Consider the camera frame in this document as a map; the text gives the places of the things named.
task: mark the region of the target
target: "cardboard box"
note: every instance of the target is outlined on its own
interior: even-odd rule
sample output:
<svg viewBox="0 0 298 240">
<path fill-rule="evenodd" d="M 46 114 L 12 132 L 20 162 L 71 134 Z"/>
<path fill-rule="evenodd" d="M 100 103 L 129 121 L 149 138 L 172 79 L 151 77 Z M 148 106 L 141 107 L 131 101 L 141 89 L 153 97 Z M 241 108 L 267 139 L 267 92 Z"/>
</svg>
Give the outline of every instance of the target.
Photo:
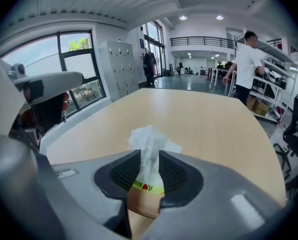
<svg viewBox="0 0 298 240">
<path fill-rule="evenodd" d="M 256 100 L 257 100 L 256 97 L 253 97 L 253 96 L 249 95 L 249 97 L 247 99 L 247 108 L 249 110 L 253 109 Z"/>
<path fill-rule="evenodd" d="M 265 116 L 267 112 L 269 111 L 270 106 L 267 104 L 261 103 L 258 100 L 253 105 L 253 112 L 255 112 L 258 115 Z"/>
</svg>

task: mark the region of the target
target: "balcony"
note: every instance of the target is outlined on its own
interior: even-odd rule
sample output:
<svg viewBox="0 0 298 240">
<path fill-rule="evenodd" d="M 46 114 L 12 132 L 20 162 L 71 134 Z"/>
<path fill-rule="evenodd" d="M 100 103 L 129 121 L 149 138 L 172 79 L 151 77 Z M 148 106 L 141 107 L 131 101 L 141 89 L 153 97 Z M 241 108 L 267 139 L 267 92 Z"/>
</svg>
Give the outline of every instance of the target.
<svg viewBox="0 0 298 240">
<path fill-rule="evenodd" d="M 233 40 L 211 36 L 187 36 L 170 38 L 171 46 L 217 46 L 234 49 Z"/>
</svg>

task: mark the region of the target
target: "tree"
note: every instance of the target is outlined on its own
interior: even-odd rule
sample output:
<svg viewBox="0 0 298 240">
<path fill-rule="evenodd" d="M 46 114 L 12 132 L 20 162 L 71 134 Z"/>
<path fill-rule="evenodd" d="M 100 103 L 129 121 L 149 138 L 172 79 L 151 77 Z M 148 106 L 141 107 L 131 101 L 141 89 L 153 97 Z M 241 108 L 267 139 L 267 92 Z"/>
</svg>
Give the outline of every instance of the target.
<svg viewBox="0 0 298 240">
<path fill-rule="evenodd" d="M 70 51 L 76 51 L 76 50 L 82 50 L 82 49 L 89 49 L 90 43 L 89 38 L 81 38 L 80 40 L 73 40 L 72 42 L 69 42 L 69 48 L 68 52 Z"/>
</svg>

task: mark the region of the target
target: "wooden table top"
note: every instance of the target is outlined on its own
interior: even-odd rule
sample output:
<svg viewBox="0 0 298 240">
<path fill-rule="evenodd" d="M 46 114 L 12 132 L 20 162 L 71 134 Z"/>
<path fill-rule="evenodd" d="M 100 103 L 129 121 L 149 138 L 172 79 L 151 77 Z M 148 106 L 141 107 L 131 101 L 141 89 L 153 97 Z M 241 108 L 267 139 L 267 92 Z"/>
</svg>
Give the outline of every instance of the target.
<svg viewBox="0 0 298 240">
<path fill-rule="evenodd" d="M 131 131 L 151 125 L 182 146 L 182 154 L 227 166 L 286 204 L 283 173 L 267 134 L 238 100 L 171 89 L 140 89 L 108 105 L 47 149 L 51 164 L 128 150 Z M 132 188 L 128 208 L 154 218 L 162 196 Z"/>
</svg>

